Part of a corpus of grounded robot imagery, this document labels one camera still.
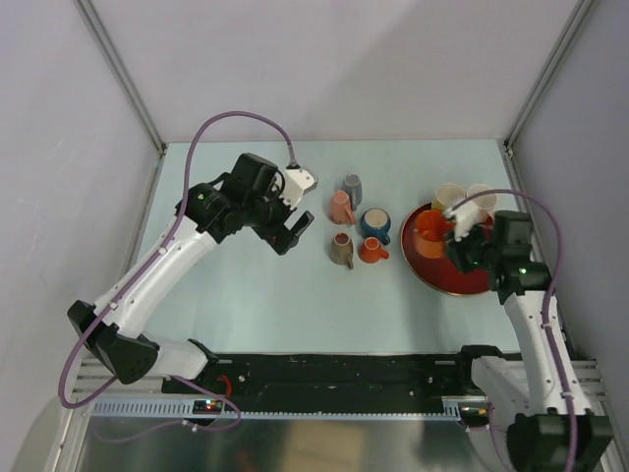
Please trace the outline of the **large orange mug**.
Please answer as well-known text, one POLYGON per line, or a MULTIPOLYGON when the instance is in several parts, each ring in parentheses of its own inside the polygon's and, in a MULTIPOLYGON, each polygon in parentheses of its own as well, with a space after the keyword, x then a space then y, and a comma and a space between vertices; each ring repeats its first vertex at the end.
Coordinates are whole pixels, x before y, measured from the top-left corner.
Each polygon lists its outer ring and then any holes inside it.
POLYGON ((441 210, 422 211, 415 219, 414 244, 424 258, 437 260, 445 254, 445 236, 454 223, 448 221, 441 210))

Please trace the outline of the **salmon mug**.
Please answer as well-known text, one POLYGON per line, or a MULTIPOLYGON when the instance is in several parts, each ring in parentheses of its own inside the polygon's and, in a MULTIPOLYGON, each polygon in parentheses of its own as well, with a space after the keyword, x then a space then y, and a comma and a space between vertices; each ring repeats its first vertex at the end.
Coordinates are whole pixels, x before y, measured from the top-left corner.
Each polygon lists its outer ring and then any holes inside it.
POLYGON ((356 216, 351 207, 351 199, 349 195, 342 191, 336 191, 330 199, 328 214, 330 220, 335 224, 356 223, 356 216))

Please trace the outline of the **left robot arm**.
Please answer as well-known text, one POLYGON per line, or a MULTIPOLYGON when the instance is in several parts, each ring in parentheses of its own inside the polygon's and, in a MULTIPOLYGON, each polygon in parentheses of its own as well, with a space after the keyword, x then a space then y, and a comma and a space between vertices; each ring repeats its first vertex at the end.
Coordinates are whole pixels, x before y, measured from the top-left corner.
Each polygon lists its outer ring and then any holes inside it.
POLYGON ((86 349, 121 384, 147 375, 177 376, 197 392, 211 390, 218 379, 214 355, 193 339, 147 336, 150 316, 189 269, 245 227, 278 255, 295 247, 314 217, 305 211, 293 227, 285 222, 316 185, 316 177, 304 167, 280 170, 260 156, 243 153, 231 171, 186 190, 149 252, 96 302, 77 301, 69 309, 86 349))

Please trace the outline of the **pink mug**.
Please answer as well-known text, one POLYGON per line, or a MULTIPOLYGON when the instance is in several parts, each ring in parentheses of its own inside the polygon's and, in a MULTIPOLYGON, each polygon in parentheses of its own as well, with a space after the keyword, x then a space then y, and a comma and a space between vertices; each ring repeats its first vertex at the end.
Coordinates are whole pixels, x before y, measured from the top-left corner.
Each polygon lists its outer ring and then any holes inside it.
POLYGON ((466 196, 472 197, 471 203, 479 211, 480 222, 486 222, 493 217, 498 202, 497 194, 489 194, 491 187, 485 184, 475 184, 467 189, 466 196))

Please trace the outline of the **yellow mug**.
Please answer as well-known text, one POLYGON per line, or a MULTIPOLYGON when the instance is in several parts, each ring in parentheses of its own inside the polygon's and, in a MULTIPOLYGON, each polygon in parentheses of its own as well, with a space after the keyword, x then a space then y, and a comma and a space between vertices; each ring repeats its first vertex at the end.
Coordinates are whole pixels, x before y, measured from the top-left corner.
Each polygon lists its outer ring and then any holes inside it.
POLYGON ((466 197, 466 190, 455 183, 441 184, 434 192, 431 208, 444 211, 466 197))

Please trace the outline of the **brown grey mug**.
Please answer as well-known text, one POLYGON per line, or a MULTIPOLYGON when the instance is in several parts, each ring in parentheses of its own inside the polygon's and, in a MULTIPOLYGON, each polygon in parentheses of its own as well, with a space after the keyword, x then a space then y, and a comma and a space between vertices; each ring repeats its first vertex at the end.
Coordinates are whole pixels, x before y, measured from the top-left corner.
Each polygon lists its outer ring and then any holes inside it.
POLYGON ((331 241, 329 256, 336 265, 353 269, 354 245, 352 238, 345 232, 338 232, 331 241))

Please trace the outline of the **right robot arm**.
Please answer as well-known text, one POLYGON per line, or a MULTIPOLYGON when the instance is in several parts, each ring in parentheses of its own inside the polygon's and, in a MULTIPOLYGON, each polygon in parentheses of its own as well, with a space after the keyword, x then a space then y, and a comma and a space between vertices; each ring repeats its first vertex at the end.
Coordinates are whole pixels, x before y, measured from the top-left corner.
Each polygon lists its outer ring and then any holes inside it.
POLYGON ((445 255, 462 273, 483 269, 511 322, 524 374, 496 349, 483 347, 454 370, 456 386, 480 390, 505 431, 517 471, 593 471, 613 438, 577 379, 562 337, 546 264, 531 258, 533 222, 526 213, 500 210, 492 225, 468 206, 445 211, 451 229, 445 255))

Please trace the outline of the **small orange mug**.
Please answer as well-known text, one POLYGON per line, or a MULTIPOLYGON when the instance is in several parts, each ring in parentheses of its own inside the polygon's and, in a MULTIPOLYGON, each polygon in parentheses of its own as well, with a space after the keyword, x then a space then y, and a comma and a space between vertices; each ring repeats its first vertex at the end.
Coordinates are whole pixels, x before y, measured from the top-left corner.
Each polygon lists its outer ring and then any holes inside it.
POLYGON ((366 238, 360 249, 359 258, 366 264, 376 264, 389 259, 389 253, 375 237, 366 238))

